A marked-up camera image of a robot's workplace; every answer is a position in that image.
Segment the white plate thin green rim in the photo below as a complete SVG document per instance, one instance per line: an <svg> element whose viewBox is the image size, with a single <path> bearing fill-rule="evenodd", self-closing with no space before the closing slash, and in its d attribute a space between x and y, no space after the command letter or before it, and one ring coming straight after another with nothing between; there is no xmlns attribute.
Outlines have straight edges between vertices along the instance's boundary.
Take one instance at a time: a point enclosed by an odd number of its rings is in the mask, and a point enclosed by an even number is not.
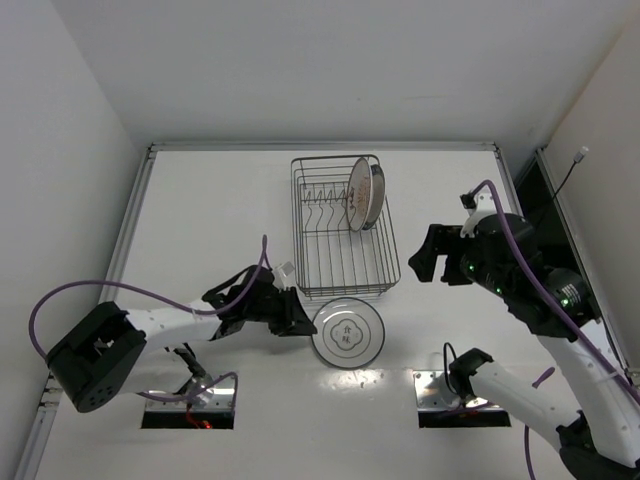
<svg viewBox="0 0 640 480"><path fill-rule="evenodd" d="M357 370L369 366L380 355L386 340L381 315L369 303L340 297L320 307L313 318L317 333L311 345L328 366Z"/></svg>

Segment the orange sunburst plate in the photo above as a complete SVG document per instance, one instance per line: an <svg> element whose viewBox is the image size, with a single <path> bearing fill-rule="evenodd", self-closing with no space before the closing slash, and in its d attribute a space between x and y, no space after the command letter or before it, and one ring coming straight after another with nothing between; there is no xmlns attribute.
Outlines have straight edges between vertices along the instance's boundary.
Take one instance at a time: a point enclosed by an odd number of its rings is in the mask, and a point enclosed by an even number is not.
<svg viewBox="0 0 640 480"><path fill-rule="evenodd" d="M364 228L372 201L372 170L369 160L359 158L350 173L346 192L346 217L352 231Z"/></svg>

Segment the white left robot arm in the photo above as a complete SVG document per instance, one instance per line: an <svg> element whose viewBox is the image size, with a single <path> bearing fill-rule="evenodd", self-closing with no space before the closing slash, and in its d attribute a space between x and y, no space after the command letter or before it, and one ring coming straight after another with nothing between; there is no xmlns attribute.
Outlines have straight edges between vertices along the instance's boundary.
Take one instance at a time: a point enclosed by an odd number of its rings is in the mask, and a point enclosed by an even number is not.
<svg viewBox="0 0 640 480"><path fill-rule="evenodd" d="M189 305L166 297L155 310L100 303L45 354L45 362L76 410L88 413L121 393L139 359L150 352L219 340L247 322L265 323L278 337L316 334L296 288L282 280L251 265Z"/></svg>

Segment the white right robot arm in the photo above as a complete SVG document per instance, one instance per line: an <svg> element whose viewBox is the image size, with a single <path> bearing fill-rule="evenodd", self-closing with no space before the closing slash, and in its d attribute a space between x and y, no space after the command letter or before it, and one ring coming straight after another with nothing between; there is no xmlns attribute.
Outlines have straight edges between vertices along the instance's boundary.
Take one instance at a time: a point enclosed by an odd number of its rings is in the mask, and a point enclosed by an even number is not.
<svg viewBox="0 0 640 480"><path fill-rule="evenodd" d="M446 259L442 282L476 284L502 300L554 359L578 403L567 406L472 348L437 378L445 412L485 399L540 435L574 478L638 478L639 402L613 364L582 277L545 264L532 225L514 214L430 225L409 260L420 282L432 281L440 256Z"/></svg>

